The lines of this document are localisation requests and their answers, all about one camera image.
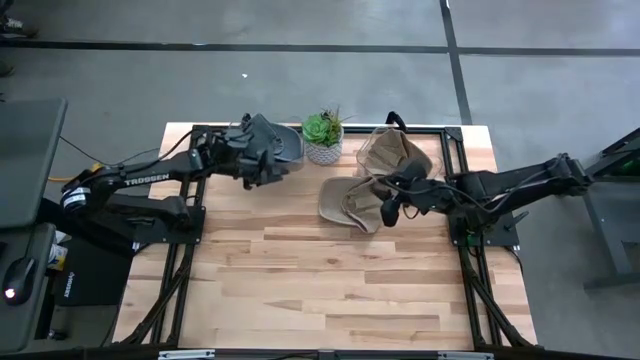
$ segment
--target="computer mouse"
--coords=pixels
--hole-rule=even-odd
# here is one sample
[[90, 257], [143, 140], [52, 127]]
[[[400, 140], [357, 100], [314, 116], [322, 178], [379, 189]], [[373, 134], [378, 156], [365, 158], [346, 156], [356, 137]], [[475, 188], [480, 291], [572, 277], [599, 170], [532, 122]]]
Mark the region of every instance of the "computer mouse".
[[8, 305], [24, 304], [29, 299], [35, 272], [36, 260], [30, 257], [15, 260], [9, 265], [2, 281], [2, 295]]

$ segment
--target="white planter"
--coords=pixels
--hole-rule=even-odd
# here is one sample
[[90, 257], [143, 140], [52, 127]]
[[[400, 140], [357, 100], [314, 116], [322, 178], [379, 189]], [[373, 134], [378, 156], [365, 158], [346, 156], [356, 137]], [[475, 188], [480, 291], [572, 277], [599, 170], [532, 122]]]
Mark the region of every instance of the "white planter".
[[342, 155], [342, 139], [344, 138], [344, 128], [340, 129], [340, 140], [332, 146], [323, 146], [304, 142], [304, 152], [312, 162], [318, 165], [330, 165], [338, 161]]

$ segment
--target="succulent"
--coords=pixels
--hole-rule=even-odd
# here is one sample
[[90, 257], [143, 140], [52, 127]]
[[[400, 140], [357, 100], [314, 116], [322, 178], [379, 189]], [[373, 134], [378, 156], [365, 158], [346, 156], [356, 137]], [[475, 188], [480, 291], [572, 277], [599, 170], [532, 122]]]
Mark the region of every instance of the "succulent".
[[337, 144], [342, 133], [342, 121], [338, 114], [339, 109], [335, 113], [331, 110], [325, 110], [320, 114], [309, 116], [307, 121], [302, 123], [304, 140], [326, 147]]

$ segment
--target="wooden tabletop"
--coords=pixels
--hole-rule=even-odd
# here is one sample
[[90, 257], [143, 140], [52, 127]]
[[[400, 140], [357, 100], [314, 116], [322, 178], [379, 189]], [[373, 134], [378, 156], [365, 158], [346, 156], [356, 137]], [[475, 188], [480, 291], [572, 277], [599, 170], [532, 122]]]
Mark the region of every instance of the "wooden tabletop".
[[[161, 153], [192, 125], [167, 124]], [[461, 128], [470, 170], [495, 171], [487, 127]], [[345, 135], [336, 164], [306, 160], [284, 181], [251, 191], [228, 177], [208, 180], [205, 234], [191, 271], [181, 347], [472, 348], [460, 262], [445, 216], [401, 215], [396, 227], [373, 235], [318, 216], [322, 182], [353, 175], [366, 138]], [[409, 138], [440, 168], [436, 136]], [[151, 197], [176, 195], [179, 188], [178, 182], [155, 184]], [[114, 340], [130, 334], [157, 299], [166, 253], [167, 245], [155, 244], [133, 260]], [[535, 342], [517, 262], [501, 248], [488, 248], [487, 261], [496, 301]], [[484, 306], [478, 309], [489, 339]]]

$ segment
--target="gray floor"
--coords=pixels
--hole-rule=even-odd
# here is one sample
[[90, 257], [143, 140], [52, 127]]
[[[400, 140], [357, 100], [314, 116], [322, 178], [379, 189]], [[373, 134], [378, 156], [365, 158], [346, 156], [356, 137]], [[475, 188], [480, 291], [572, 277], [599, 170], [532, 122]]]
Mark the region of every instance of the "gray floor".
[[[634, 0], [449, 2], [461, 46], [640, 46]], [[14, 10], [46, 39], [446, 44], [436, 0], [19, 0]], [[0, 49], [0, 58], [18, 65], [0, 80], [8, 100], [66, 97], [64, 135], [105, 161], [156, 147], [166, 122], [244, 112], [286, 121], [340, 104], [354, 122], [396, 110], [410, 123], [460, 123], [448, 55]], [[461, 62], [474, 124], [490, 127], [502, 170], [558, 152], [587, 160], [640, 126], [640, 58]], [[61, 144], [53, 173], [90, 164]], [[640, 358], [640, 289], [582, 289], [611, 271], [583, 202], [553, 198], [528, 210], [518, 231], [540, 344]], [[99, 342], [108, 326], [81, 332]]]

